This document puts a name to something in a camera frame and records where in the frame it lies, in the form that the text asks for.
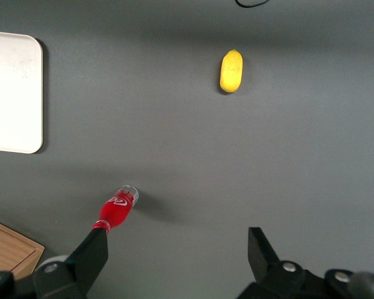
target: gray surface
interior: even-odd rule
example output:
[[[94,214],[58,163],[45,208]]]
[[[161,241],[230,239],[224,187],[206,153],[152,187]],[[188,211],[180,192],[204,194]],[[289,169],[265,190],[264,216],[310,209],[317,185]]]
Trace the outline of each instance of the gray surface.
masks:
[[[90,298],[235,298],[249,226],[317,275],[374,272],[374,1],[0,0],[0,31],[44,44],[46,121],[39,154],[0,152],[0,221],[67,254],[142,193]]]

